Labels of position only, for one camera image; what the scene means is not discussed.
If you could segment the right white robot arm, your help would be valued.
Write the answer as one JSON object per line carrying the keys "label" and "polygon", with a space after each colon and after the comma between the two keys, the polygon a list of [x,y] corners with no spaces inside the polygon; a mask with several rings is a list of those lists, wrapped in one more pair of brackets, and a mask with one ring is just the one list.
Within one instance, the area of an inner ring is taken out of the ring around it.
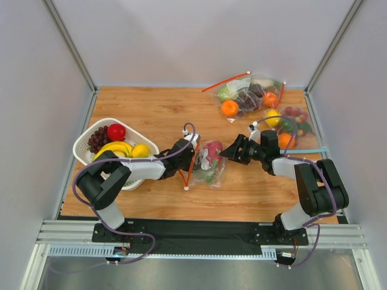
{"label": "right white robot arm", "polygon": [[349,206],[349,196],[332,160],[310,161],[281,154],[278,136],[271,130],[260,133],[259,143],[239,134],[220,156],[245,165],[259,161],[268,174],[296,181],[299,202],[275,217],[269,231],[275,239],[298,234],[314,221]]}

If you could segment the red fake apple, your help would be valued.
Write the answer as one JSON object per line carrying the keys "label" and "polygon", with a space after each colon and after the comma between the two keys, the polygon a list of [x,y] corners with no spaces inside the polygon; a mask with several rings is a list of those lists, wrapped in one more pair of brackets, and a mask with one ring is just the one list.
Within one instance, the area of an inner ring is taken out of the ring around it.
{"label": "red fake apple", "polygon": [[108,126],[107,136],[111,141],[123,141],[126,136],[126,129],[121,124],[111,124]]}

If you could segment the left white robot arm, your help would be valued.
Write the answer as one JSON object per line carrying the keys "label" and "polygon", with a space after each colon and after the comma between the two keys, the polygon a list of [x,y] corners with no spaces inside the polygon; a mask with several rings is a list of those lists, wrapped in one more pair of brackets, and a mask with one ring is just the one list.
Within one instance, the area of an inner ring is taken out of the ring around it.
{"label": "left white robot arm", "polygon": [[140,157],[119,157],[112,149],[100,154],[95,161],[77,175],[73,189],[84,195],[83,203],[91,207],[101,223],[116,231],[125,218],[115,202],[127,182],[140,180],[164,180],[177,172],[188,174],[197,171],[219,169],[225,159],[235,157],[229,149],[209,142],[202,146],[197,134],[179,139],[170,149],[159,154]]}

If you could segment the red dragon fruit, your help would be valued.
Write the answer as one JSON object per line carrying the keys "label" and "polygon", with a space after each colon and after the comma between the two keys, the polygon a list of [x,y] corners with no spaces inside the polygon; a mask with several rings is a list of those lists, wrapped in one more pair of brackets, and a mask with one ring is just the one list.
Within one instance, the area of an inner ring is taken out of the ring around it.
{"label": "red dragon fruit", "polygon": [[223,158],[219,153],[223,150],[223,144],[214,140],[206,143],[201,149],[200,169],[201,179],[207,185],[213,185],[223,169]]}

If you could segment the yellow fake pear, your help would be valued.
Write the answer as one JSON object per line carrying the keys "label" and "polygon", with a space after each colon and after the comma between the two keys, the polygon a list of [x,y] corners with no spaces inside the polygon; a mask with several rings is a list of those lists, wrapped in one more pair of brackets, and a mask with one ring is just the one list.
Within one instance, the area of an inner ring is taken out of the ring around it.
{"label": "yellow fake pear", "polygon": [[137,144],[133,147],[131,155],[133,158],[147,158],[150,155],[150,149],[144,144]]}

